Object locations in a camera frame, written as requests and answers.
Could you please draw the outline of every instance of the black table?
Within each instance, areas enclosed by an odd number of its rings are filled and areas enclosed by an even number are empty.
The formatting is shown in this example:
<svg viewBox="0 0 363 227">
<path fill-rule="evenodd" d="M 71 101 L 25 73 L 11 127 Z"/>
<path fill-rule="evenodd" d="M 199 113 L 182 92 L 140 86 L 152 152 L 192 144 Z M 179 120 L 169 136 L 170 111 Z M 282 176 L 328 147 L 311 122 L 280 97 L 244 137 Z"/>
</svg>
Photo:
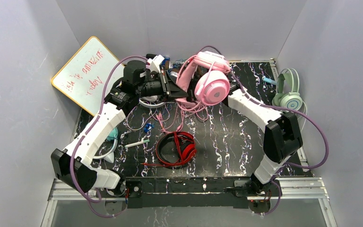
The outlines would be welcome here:
<svg viewBox="0 0 363 227">
<path fill-rule="evenodd" d="M 233 70 L 248 89 L 248 92 L 270 104 L 275 96 L 276 87 L 264 83 L 262 77 L 273 79 L 273 74 L 269 62 L 239 62 L 233 64 Z M 175 115 L 176 104 L 166 104 L 159 110 L 166 119 L 170 112 L 171 124 Z M 124 121 L 118 125 L 120 143 L 130 144 L 141 139 L 149 139 L 150 142 L 131 148 L 118 146 L 115 150 L 115 162 L 109 163 L 104 160 L 95 160 L 94 167 L 111 168 L 124 174 L 126 177 L 238 177 L 250 176 L 259 166 L 264 155 L 262 149 L 264 134 L 252 121 L 247 119 L 238 111 L 232 110 L 224 104 L 208 107 L 209 119 L 202 122 L 196 117 L 184 119 L 183 131 L 194 135 L 196 140 L 197 154 L 182 169 L 168 169 L 163 167 L 148 167 L 141 163 L 158 163 L 155 154 L 155 145 L 163 136 L 160 132 L 159 122 L 150 119 L 148 123 L 154 128 L 148 133 L 143 129 L 132 131 L 126 127 Z M 129 126 L 138 129 L 149 117 L 149 109 L 138 106 L 128 117 Z M 76 131 L 77 136 L 92 120 L 92 116 L 86 111 L 82 111 Z M 175 120 L 173 130 L 180 124 L 181 118 Z M 104 142 L 98 153 L 106 153 L 110 148 L 110 142 Z M 176 151 L 170 146 L 163 155 L 169 161 L 176 161 Z M 300 163 L 298 155 L 293 155 L 290 160 L 293 163 Z M 302 169 L 286 166 L 281 176 L 312 176 L 310 172 L 304 173 Z"/>
</svg>

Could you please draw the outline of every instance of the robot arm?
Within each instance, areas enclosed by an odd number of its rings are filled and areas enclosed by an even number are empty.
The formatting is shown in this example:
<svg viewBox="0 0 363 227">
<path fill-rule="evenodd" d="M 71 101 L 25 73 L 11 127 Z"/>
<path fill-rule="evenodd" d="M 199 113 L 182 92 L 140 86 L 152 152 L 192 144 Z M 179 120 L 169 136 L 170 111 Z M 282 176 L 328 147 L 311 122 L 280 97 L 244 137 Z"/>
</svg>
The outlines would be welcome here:
<svg viewBox="0 0 363 227">
<path fill-rule="evenodd" d="M 292 112 L 282 113 L 251 102 L 240 88 L 233 84 L 224 103 L 244 114 L 265 134 L 263 143 L 265 155 L 259 167 L 251 175 L 250 184 L 250 188 L 259 193 L 270 185 L 272 177 L 303 145 L 297 117 Z"/>
<path fill-rule="evenodd" d="M 105 141 L 108 134 L 121 123 L 131 110 L 138 105 L 138 99 L 146 96 L 160 96 L 162 100 L 174 100 L 187 97 L 170 79 L 167 72 L 160 72 L 163 57 L 157 56 L 149 61 L 149 69 L 142 61 L 129 61 L 123 72 L 120 83 L 116 82 L 104 99 L 101 114 L 92 119 L 96 123 L 86 127 L 63 150 L 55 149 L 51 160 L 55 175 L 69 186 L 76 189 L 70 174 L 70 159 L 76 145 L 84 137 L 76 150 L 74 172 L 78 184 L 83 192 L 91 188 L 108 188 L 120 190 L 124 182 L 120 173 L 114 170 L 97 169 L 91 166 L 95 153 Z"/>
</svg>

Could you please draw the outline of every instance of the white wall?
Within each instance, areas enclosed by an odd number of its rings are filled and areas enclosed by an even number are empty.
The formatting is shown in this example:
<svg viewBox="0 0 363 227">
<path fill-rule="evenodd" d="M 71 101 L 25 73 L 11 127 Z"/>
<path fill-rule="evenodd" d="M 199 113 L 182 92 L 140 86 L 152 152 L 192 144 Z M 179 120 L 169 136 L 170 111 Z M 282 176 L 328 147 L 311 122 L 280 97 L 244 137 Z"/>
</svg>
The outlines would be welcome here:
<svg viewBox="0 0 363 227">
<path fill-rule="evenodd" d="M 328 136 L 329 159 L 315 173 L 337 224 L 363 226 L 363 1 L 307 1 L 277 64 L 298 70 L 309 116 Z M 303 137 L 308 161 L 319 162 L 319 134 L 308 124 Z"/>
<path fill-rule="evenodd" d="M 77 40 L 96 35 L 118 57 L 176 60 L 211 44 L 228 59 L 277 57 L 305 0 L 57 0 Z"/>
<path fill-rule="evenodd" d="M 41 224 L 79 111 L 50 78 L 79 47 L 55 0 L 0 0 L 0 227 Z"/>
</svg>

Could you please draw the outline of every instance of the mint green headphones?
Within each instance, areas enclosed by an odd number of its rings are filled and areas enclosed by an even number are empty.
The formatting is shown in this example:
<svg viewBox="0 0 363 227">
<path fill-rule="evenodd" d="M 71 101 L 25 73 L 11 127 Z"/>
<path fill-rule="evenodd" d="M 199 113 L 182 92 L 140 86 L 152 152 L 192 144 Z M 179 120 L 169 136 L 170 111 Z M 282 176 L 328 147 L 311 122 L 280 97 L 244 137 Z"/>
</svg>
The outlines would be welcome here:
<svg viewBox="0 0 363 227">
<path fill-rule="evenodd" d="M 291 86 L 292 91 L 283 93 L 285 81 Z M 298 90 L 300 89 L 300 79 L 295 69 L 284 69 L 277 77 L 277 93 L 272 99 L 272 105 L 299 110 L 303 105 L 303 100 L 300 97 Z"/>
</svg>

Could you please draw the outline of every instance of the whiteboard frame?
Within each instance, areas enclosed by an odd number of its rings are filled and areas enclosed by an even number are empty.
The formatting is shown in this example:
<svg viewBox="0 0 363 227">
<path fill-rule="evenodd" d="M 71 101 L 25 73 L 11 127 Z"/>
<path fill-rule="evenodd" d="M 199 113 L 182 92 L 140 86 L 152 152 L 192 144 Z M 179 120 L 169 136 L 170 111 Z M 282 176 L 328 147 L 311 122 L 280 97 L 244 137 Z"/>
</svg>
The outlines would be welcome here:
<svg viewBox="0 0 363 227">
<path fill-rule="evenodd" d="M 66 94 L 66 92 L 65 91 L 63 91 L 62 89 L 60 89 L 59 87 L 57 87 L 54 83 L 53 83 L 53 80 L 55 79 L 55 77 L 57 76 L 57 75 L 59 75 L 59 73 L 60 72 L 62 72 L 62 70 L 69 64 L 69 62 L 78 54 L 78 52 L 80 52 L 81 51 L 81 49 L 83 49 L 83 47 L 92 39 L 92 38 L 95 38 L 95 39 L 97 39 L 98 41 L 99 41 L 99 43 L 101 43 L 102 44 L 102 46 L 103 47 L 105 47 L 105 49 L 107 49 L 107 51 L 109 52 L 109 53 L 111 53 L 111 55 L 116 59 L 116 60 L 118 60 L 118 61 L 120 61 L 109 49 L 108 49 L 108 47 L 106 47 L 105 46 L 105 44 L 103 44 L 102 42 L 101 42 L 101 40 L 99 40 L 98 39 L 98 37 L 96 37 L 96 36 L 92 36 L 92 37 L 90 37 L 80 48 L 79 48 L 79 50 L 68 60 L 68 62 L 55 74 L 55 76 L 53 76 L 52 77 L 52 79 L 51 79 L 51 84 L 52 84 L 52 86 L 54 86 L 56 89 L 58 89 L 61 93 L 63 93 L 64 95 L 66 95 L 68 98 L 70 98 L 73 102 L 75 102 L 78 106 L 80 106 L 81 108 L 83 108 L 85 111 L 87 111 L 89 114 L 91 114 L 92 116 L 95 116 L 95 113 L 92 113 L 92 112 L 90 112 L 89 110 L 87 110 L 86 108 L 84 108 L 79 102 L 77 102 L 76 100 L 74 100 L 72 97 L 70 97 L 68 94 Z"/>
</svg>

